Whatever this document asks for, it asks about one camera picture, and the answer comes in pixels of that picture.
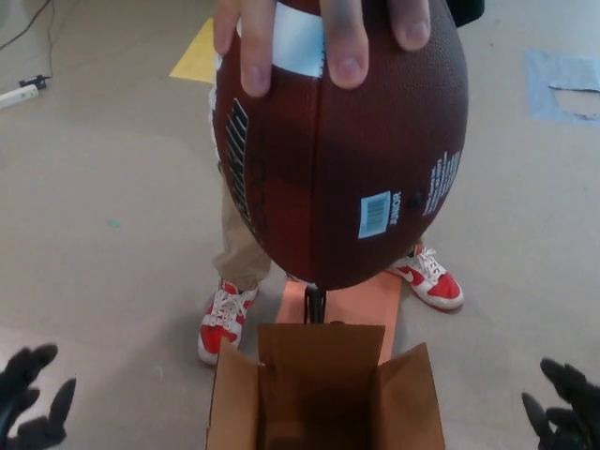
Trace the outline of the robot left black hand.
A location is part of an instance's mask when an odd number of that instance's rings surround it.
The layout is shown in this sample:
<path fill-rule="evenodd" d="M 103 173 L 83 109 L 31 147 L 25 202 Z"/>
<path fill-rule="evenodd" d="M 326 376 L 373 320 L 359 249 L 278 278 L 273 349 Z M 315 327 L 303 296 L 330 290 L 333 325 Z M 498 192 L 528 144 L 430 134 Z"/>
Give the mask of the robot left black hand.
<path fill-rule="evenodd" d="M 67 437 L 68 419 L 76 390 L 76 380 L 64 382 L 52 400 L 49 412 L 21 423 L 14 436 L 10 430 L 20 416 L 38 400 L 40 390 L 33 386 L 42 369 L 58 354 L 53 343 L 34 349 L 24 347 L 7 361 L 1 371 L 1 447 L 3 449 L 51 449 Z"/>

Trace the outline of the robot right black hand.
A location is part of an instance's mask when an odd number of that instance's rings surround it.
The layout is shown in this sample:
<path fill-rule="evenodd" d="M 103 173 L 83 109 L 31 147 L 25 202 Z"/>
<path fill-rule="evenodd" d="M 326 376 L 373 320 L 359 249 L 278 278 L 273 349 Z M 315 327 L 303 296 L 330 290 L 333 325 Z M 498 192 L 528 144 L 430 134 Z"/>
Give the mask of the robot right black hand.
<path fill-rule="evenodd" d="M 567 408 L 548 408 L 529 393 L 521 394 L 539 449 L 599 448 L 599 386 L 577 368 L 543 358 L 540 368 Z"/>

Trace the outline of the person's right hand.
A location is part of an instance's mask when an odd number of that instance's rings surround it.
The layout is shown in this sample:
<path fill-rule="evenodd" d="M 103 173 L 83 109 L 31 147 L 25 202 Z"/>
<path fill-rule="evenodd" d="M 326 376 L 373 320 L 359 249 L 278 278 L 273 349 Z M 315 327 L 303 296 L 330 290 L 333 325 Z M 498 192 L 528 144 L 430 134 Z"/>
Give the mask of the person's right hand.
<path fill-rule="evenodd" d="M 416 52 L 430 36 L 428 1 L 389 1 L 390 26 L 402 49 Z M 359 1 L 321 1 L 326 58 L 330 77 L 343 89 L 358 87 L 368 75 L 368 36 Z M 214 48 L 227 53 L 236 26 L 242 26 L 241 84 L 252 97 L 264 96 L 270 87 L 274 1 L 218 1 L 214 18 Z"/>

